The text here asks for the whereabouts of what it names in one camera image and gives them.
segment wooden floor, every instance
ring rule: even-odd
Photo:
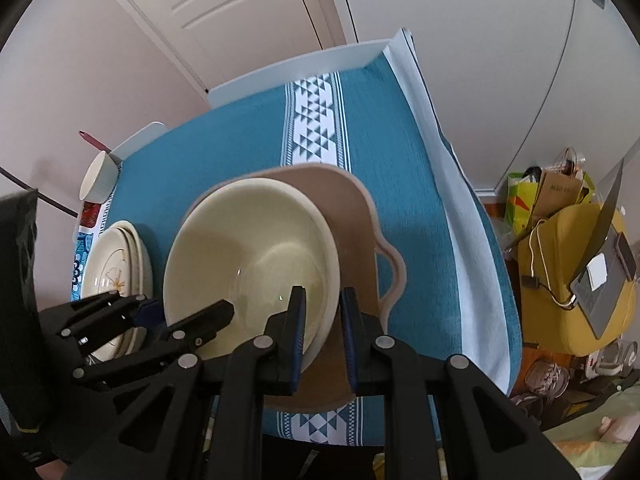
[[[484,208],[486,209],[489,216],[494,218],[503,218],[504,217],[504,204],[501,203],[489,203],[484,204]],[[518,263],[515,260],[507,260],[505,261],[507,266],[507,271],[509,272],[509,278],[511,280],[511,288],[513,289],[513,295],[516,300],[516,306],[518,308],[518,315],[522,318],[522,310],[521,310],[521,301],[520,301],[520,275],[518,272]],[[539,358],[545,357],[550,361],[555,362],[556,364],[564,367],[569,366],[569,362],[571,362],[571,355],[568,354],[560,354],[557,352],[548,352],[546,350],[538,350],[534,348],[523,348],[522,349],[522,363],[520,364],[520,373],[518,374],[518,379],[516,383],[513,385],[513,390],[510,393],[510,396],[515,396],[527,391],[526,386],[524,385],[524,377],[529,370],[529,367]]]

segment brown paper bag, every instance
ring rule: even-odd
[[[549,218],[563,207],[575,204],[581,190],[581,180],[562,173],[543,171],[528,228],[535,227],[538,220]]]

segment smartphone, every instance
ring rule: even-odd
[[[618,233],[618,237],[616,238],[616,253],[622,263],[622,267],[625,269],[627,281],[632,282],[636,277],[637,264],[624,233]]]

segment yellow chair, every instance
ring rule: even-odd
[[[580,258],[594,229],[600,204],[578,204],[566,207],[540,224],[540,245],[536,230],[529,235],[534,254],[534,273],[546,285],[545,269],[540,249],[544,254],[549,276],[549,288],[558,301],[566,302],[572,292],[569,282],[574,275]],[[618,211],[613,217],[613,227],[617,232],[625,232],[622,217]],[[530,276],[531,251],[529,237],[518,244],[518,268],[520,276]],[[547,290],[521,286],[522,293],[522,336],[527,343],[553,352],[584,356],[603,348],[631,323],[636,310],[636,284],[625,282],[604,334],[596,339],[580,306],[563,310],[551,299]]]

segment large cream bowl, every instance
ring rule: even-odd
[[[340,269],[334,238],[318,208],[289,184],[248,178],[204,199],[184,221],[164,272],[164,314],[171,325],[218,300],[231,323],[200,350],[203,359],[232,352],[262,334],[287,309],[291,287],[306,290],[302,369],[334,322]]]

